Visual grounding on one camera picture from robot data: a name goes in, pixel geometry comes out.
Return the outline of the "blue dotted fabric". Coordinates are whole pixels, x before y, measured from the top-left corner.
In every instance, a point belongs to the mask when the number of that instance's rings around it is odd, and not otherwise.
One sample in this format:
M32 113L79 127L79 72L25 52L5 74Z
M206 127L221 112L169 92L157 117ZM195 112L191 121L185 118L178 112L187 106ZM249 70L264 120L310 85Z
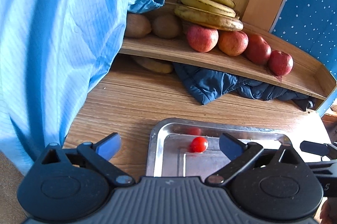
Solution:
M336 76L336 0L283 0L270 32Z

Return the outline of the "pale red apple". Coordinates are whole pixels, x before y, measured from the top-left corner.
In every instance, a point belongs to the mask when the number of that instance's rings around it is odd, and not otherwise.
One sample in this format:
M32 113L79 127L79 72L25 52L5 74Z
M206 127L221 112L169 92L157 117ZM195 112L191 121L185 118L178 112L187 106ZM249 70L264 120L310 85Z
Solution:
M187 28L186 39L192 49L200 53L206 53L217 45L219 33L216 29L191 25Z

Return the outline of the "yellow middle banana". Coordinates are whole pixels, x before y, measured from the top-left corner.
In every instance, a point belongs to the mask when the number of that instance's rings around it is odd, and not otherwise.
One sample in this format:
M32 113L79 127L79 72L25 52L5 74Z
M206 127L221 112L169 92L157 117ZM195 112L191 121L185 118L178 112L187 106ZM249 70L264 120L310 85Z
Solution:
M179 2L186 6L207 12L221 14L232 18L236 17L236 12L232 8L211 0L179 0Z

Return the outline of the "small red apple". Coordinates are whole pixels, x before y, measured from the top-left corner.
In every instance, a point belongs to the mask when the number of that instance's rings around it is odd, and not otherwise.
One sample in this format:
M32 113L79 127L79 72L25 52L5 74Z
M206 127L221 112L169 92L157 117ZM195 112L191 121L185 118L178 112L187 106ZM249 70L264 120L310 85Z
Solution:
M285 76L291 72L294 61L288 53L273 50L267 64L274 75Z

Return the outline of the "dark blue jacket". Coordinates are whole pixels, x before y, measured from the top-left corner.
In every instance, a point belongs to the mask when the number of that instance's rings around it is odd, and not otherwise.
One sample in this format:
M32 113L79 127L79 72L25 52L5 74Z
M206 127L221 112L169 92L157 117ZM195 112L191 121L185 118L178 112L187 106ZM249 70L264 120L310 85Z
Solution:
M236 92L252 100L293 101L303 111L316 106L316 99L312 96L273 84L183 63L174 63L173 67L187 92L201 105Z

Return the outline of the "curved wooden shelf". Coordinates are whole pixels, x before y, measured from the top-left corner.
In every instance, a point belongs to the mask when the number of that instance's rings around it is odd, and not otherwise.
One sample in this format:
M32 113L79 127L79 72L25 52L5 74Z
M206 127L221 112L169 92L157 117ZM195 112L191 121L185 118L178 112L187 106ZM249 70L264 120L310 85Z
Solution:
M172 14L174 8L174 4L167 4L142 15L151 23L158 16ZM245 24L243 31L248 35L259 34L273 50L289 53L294 60L291 72L282 77L274 76L266 66L256 65L242 55L230 57L218 47L208 53L199 53L188 45L184 36L164 39L149 33L143 38L126 37L121 53L223 71L307 94L319 100L326 100L336 90L335 77L308 53L256 26Z

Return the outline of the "spotted bottom banana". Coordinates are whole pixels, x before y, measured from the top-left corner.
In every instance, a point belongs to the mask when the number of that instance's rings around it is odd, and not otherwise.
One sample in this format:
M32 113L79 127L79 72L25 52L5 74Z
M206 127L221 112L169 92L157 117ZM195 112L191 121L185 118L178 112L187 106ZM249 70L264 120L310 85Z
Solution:
M243 23L237 18L207 12L181 4L176 5L174 13L185 21L212 29L238 32L244 28Z

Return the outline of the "left brown kiwi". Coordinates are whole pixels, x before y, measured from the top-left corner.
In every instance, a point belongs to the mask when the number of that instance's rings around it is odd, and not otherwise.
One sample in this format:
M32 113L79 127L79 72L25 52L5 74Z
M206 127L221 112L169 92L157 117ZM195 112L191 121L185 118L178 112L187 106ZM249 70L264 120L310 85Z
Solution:
M125 37L143 38L151 33L151 23L142 14L127 14Z

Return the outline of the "brown kiwi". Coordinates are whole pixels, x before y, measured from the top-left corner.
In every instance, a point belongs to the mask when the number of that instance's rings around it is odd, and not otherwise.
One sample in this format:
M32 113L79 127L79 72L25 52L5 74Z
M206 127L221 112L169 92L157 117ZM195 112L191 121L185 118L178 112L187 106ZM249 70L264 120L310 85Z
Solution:
M142 14L127 14L125 37L143 38L151 33L151 23Z
M181 23L172 14L158 16L151 24L153 33L164 39L179 36L182 32Z

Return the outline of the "right brown kiwi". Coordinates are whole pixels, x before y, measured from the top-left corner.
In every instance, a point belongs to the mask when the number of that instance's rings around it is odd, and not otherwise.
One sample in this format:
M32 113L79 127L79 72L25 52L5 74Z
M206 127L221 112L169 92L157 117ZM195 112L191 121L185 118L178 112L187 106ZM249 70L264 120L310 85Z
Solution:
M181 23L172 14L158 16L151 24L153 33L164 39L179 36L182 32Z

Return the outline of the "potato under shelf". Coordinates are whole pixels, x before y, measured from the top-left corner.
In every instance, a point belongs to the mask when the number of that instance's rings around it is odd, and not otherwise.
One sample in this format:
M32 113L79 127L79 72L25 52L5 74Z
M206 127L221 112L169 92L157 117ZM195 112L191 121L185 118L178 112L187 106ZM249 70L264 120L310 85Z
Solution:
M173 71L173 65L161 60L139 56L132 56L132 59L144 69L154 73L169 74Z

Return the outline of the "orange red apple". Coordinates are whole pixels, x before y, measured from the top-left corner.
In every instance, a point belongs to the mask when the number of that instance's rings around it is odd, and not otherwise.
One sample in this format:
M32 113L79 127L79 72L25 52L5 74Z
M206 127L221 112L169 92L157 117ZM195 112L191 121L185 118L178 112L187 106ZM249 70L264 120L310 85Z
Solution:
M218 47L220 51L231 56L236 57L245 51L249 44L249 38L246 33L238 32L221 32L218 40Z

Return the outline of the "dark red apple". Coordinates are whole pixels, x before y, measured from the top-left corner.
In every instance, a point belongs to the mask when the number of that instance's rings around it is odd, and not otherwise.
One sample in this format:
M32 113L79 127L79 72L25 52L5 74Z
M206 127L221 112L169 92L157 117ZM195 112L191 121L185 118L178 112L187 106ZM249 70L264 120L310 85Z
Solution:
M244 51L245 57L256 65L266 65L271 55L270 45L257 34L250 34L248 38L249 43Z

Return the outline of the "light blue garment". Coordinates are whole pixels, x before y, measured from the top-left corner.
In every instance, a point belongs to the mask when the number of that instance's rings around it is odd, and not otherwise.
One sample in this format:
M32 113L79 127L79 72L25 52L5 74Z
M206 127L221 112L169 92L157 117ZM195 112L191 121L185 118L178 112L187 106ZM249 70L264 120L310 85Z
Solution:
M127 13L165 0L1 0L1 152L27 174L63 144L122 47Z

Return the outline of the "silver metal tray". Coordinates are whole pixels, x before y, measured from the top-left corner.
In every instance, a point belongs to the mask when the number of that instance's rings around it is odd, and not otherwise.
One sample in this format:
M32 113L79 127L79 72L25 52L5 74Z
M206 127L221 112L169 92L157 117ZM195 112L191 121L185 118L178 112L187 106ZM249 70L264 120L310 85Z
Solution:
M199 176L205 180L230 162L219 148L222 133L245 144L250 141L259 143L266 149L278 149L281 144L291 142L281 131L269 128L168 118L160 121L150 133L146 176ZM190 152L191 141L198 136L204 137L209 146L202 153Z

